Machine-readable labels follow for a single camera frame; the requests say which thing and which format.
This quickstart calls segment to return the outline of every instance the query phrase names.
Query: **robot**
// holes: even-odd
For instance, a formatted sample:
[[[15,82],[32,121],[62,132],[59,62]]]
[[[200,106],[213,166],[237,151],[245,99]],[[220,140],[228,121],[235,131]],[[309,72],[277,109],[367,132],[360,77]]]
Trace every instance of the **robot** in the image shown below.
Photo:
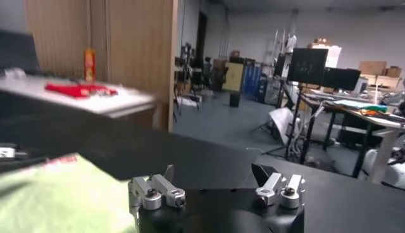
[[[257,189],[181,189],[165,175],[128,183],[130,213],[141,233],[304,232],[305,180],[289,181],[272,167],[252,164]]]

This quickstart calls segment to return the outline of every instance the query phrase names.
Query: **white wall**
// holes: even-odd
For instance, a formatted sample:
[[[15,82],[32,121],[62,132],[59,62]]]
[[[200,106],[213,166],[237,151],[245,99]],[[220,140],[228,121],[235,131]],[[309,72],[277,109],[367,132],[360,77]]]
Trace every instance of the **white wall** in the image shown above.
[[[290,22],[290,13],[232,13],[228,51],[240,50],[243,57],[263,61],[267,45],[272,50],[275,29],[288,28]],[[405,70],[404,25],[405,11],[323,11],[299,13],[291,26],[299,47],[316,37],[341,46],[338,67],[358,68],[362,60],[384,60]]]
[[[288,28],[289,17],[286,13],[231,13],[228,52],[239,50],[242,57],[263,61],[266,50],[273,49],[276,29],[279,38],[282,38],[283,29]]]
[[[208,3],[207,31],[204,44],[204,57],[217,58],[221,45],[225,42],[225,7]]]
[[[338,67],[358,68],[360,61],[387,61],[405,69],[405,11],[300,13],[299,47],[326,37],[342,47]]]
[[[181,46],[186,42],[196,47],[200,0],[179,0],[177,18],[177,53],[180,56]]]
[[[24,0],[0,0],[0,29],[28,32]]]
[[[220,44],[225,40],[225,7],[211,4],[207,0],[179,0],[177,24],[177,53],[180,56],[181,46],[189,42],[196,47],[199,12],[207,16],[207,31],[204,44],[204,57],[217,58]]]

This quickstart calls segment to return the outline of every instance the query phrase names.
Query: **metal gripper jaw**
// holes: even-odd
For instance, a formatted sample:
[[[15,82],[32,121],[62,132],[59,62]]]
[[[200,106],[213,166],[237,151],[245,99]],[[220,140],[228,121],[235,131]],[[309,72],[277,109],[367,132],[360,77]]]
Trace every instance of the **metal gripper jaw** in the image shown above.
[[[279,200],[285,208],[296,209],[304,205],[305,180],[300,175],[293,175],[289,180],[274,168],[252,164],[252,171],[259,184],[256,195],[263,208],[274,205]]]
[[[185,205],[185,191],[171,184],[174,166],[168,166],[165,176],[160,174],[150,177],[135,177],[128,183],[130,212],[143,207],[146,210],[157,210],[162,205],[162,196],[166,204],[173,208]]]

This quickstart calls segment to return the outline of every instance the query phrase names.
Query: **red cloth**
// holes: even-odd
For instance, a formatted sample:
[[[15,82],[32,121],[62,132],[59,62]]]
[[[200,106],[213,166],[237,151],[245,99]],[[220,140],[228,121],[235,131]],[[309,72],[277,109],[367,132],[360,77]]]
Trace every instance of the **red cloth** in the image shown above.
[[[93,94],[104,94],[112,96],[118,94],[116,90],[107,88],[103,85],[94,84],[75,84],[75,85],[56,85],[46,84],[45,90],[54,91],[73,98],[88,98]]]

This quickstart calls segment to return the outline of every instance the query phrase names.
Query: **computer monitor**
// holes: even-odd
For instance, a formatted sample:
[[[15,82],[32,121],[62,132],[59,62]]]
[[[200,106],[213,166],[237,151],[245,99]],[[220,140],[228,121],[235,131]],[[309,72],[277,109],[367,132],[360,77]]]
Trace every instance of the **computer monitor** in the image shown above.
[[[321,85],[327,56],[327,49],[295,48],[287,81]]]
[[[322,86],[353,91],[360,77],[359,70],[326,68]]]
[[[34,38],[0,30],[0,69],[21,68],[26,72],[38,72],[39,62]]]

